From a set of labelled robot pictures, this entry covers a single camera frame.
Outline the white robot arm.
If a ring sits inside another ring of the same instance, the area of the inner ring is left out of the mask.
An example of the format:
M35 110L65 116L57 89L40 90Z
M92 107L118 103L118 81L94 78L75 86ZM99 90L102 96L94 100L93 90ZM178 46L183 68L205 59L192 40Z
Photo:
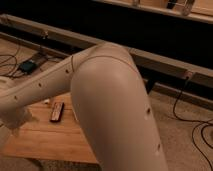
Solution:
M143 79L130 52L105 42L0 90L0 119L16 129L25 107L69 93L102 171L169 171Z

